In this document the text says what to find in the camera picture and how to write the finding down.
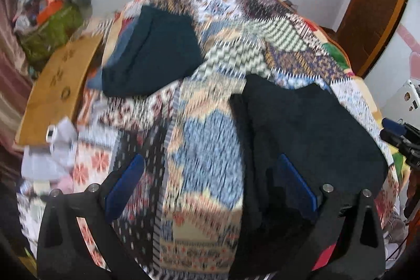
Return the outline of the black pants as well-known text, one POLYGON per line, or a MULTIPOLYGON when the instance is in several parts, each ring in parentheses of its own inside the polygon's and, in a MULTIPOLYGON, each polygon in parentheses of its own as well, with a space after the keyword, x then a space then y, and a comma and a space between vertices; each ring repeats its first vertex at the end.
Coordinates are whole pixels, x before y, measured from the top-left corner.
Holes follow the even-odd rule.
MULTIPOLYGON (((245 166, 241 232, 229 276, 278 279, 278 271, 313 226, 285 203, 285 191, 278 185, 279 156, 354 159, 365 172, 370 154, 384 154, 336 96, 316 84, 284 89, 248 75, 230 105, 245 166)), ((384 160, 386 179, 389 165, 384 160)))

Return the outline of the white appliance with stickers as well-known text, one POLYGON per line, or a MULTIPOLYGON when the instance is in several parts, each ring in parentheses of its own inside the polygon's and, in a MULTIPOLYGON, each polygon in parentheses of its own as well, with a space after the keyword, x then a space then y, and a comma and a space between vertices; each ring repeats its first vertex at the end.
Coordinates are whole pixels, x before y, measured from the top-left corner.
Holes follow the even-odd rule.
POLYGON ((400 124, 420 126, 419 84, 407 80, 381 109, 383 117, 400 124))

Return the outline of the white crumpled garment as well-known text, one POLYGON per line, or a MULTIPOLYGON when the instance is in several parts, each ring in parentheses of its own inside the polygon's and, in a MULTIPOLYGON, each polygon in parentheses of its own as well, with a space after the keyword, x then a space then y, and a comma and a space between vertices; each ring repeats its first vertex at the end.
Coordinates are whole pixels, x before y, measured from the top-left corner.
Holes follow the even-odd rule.
POLYGON ((47 146, 25 146, 21 164, 22 178, 49 183, 64 194, 73 192, 70 175, 75 165, 78 132, 68 117, 46 130, 47 146))

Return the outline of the patchwork patterned bedspread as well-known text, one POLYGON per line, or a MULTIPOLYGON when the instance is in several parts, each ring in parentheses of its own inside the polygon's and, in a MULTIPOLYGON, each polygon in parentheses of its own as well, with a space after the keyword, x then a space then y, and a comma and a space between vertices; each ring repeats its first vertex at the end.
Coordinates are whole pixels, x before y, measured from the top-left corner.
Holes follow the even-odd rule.
MULTIPOLYGON (((111 226, 144 279, 231 279, 245 163, 230 98, 248 75, 284 89, 316 84, 367 130, 389 165, 374 200, 383 230, 399 192, 394 161, 364 82, 322 30, 279 0, 133 0, 120 19, 139 17, 143 6, 189 16, 203 63, 151 95, 93 90, 71 174, 72 193, 82 193, 143 156, 144 173, 111 226)), ((85 219, 77 221, 93 261, 106 269, 85 219)))

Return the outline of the brown wooden door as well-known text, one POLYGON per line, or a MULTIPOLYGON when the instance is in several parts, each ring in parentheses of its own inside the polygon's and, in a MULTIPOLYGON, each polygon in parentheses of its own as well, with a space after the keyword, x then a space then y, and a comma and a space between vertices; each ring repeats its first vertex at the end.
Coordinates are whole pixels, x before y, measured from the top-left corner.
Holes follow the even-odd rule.
POLYGON ((337 29, 338 44, 353 72, 364 77, 397 28, 407 0, 350 0, 337 29))

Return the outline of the wooden lap desk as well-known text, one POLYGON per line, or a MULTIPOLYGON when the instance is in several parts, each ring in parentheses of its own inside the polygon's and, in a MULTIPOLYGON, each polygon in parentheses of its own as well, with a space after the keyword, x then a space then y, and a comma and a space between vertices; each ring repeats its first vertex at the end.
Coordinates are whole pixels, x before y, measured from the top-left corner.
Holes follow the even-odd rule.
POLYGON ((46 145, 49 126, 65 117, 75 119, 86 73, 102 40, 102 34, 83 36, 51 55, 34 82, 15 136, 16 145, 46 145))

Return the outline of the folded blue jeans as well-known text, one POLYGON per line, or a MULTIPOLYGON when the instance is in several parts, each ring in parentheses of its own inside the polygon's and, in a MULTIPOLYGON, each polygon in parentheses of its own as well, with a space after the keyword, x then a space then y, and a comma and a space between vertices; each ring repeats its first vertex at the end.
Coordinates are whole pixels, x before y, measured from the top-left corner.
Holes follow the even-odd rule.
POLYGON ((105 44, 101 66, 95 75, 87 81, 88 89, 103 90, 103 70, 113 66, 122 57, 132 37, 138 19, 138 16, 128 18, 127 20, 118 19, 112 25, 110 35, 105 44))

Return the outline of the green fabric storage basket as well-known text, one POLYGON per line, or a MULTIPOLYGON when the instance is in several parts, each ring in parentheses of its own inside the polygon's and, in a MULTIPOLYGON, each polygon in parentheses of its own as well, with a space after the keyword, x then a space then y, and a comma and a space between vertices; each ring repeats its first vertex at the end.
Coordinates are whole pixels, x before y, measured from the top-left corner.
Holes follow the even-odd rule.
POLYGON ((26 35, 19 35, 28 64, 40 72, 56 49, 65 45, 83 24, 83 16, 75 5, 65 5, 44 24, 26 35))

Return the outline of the folded dark teal garment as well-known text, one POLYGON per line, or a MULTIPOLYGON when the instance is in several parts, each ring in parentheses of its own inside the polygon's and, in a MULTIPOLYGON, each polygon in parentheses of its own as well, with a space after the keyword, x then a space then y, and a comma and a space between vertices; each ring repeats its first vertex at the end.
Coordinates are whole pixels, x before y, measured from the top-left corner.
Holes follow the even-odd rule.
POLYGON ((106 97, 151 95, 202 63, 189 16, 143 6, 121 57, 103 68, 103 92, 106 97))

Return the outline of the orange box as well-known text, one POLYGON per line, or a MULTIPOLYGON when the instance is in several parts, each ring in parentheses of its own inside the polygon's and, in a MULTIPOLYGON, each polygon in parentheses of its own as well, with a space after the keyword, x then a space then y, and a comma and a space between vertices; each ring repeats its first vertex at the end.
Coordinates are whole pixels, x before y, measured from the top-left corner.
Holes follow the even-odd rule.
POLYGON ((45 23, 53 14, 63 8, 62 0, 41 0, 39 3, 39 12, 36 16, 36 23, 41 25, 45 23))

